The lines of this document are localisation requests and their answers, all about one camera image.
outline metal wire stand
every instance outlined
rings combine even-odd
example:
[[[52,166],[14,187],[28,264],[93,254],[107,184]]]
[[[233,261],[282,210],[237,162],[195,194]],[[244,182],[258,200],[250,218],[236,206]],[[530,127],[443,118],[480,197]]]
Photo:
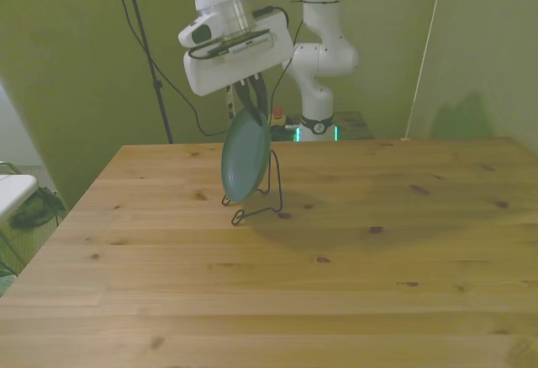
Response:
[[[232,218],[232,225],[234,225],[235,227],[238,226],[245,218],[252,217],[254,215],[261,214],[261,213],[267,213],[269,211],[273,211],[274,213],[278,214],[284,209],[284,200],[282,197],[282,181],[280,179],[280,163],[278,162],[277,153],[274,150],[271,150],[271,156],[275,158],[275,165],[277,166],[278,196],[280,198],[280,205],[278,206],[278,208],[267,207],[267,208],[262,208],[261,210],[258,210],[258,211],[254,211],[252,213],[247,213],[244,209],[241,209],[237,213],[235,213],[234,217]],[[261,190],[261,189],[257,190],[263,195],[267,195],[271,191],[272,157],[269,157],[269,174],[267,176],[267,190]],[[222,199],[222,205],[225,207],[228,207],[231,203],[232,202],[228,198],[228,196],[224,195]]]

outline tabletop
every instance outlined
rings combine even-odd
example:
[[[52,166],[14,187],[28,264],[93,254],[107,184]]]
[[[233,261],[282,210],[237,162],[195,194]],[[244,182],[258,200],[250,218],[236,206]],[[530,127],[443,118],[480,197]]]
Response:
[[[283,212],[234,228],[221,145],[124,147],[0,298],[0,365],[538,366],[535,155],[274,149]]]
[[[0,222],[13,213],[38,188],[30,175],[0,175]]]

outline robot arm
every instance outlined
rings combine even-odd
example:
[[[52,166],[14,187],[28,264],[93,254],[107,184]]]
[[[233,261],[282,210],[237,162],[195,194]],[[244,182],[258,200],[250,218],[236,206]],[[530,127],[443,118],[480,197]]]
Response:
[[[199,17],[179,35],[189,48],[184,65],[191,88],[200,96],[246,80],[278,64],[300,87],[302,137],[334,137],[333,94],[317,76],[343,76],[358,66],[358,53],[340,26],[338,0],[304,0],[304,22],[321,44],[293,42],[282,13],[256,18],[248,0],[196,0]]]
[[[293,61],[288,67],[303,99],[301,138],[332,140],[335,136],[333,92],[321,85],[316,77],[351,74],[359,65],[359,55],[341,28],[339,0],[303,1],[304,23],[322,43],[296,45]]]
[[[233,85],[293,56],[282,13],[254,19],[248,0],[195,0],[199,17],[179,40],[190,49],[183,63],[200,96]]]

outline green plate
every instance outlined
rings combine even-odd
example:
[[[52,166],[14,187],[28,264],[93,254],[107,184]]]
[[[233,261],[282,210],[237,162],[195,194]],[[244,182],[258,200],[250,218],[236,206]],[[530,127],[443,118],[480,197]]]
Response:
[[[260,186],[271,154],[266,118],[260,126],[246,110],[235,116],[222,151],[222,182],[232,202],[243,202]]]

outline wall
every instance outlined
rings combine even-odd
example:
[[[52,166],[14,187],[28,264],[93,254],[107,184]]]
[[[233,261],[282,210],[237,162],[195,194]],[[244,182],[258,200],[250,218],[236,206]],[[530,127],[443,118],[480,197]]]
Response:
[[[289,8],[292,28],[297,26],[300,4],[253,1]],[[190,92],[177,33],[196,17],[193,0],[139,2],[156,61]],[[343,0],[345,30],[361,51],[361,67],[329,85],[337,110],[362,111],[379,138],[404,134],[433,2]],[[121,145],[166,142],[145,56],[119,0],[0,0],[0,19],[0,78],[68,206]],[[311,38],[305,33],[301,39]],[[269,87],[279,73],[267,73]],[[164,96],[175,140],[206,140],[182,99],[169,87]],[[222,93],[193,100],[207,130],[226,127]],[[289,112],[300,109],[291,79],[283,82],[277,102]]]
[[[440,0],[410,136],[509,135],[538,151],[538,0]]]
[[[16,166],[43,165],[26,128],[0,84],[0,161]]]

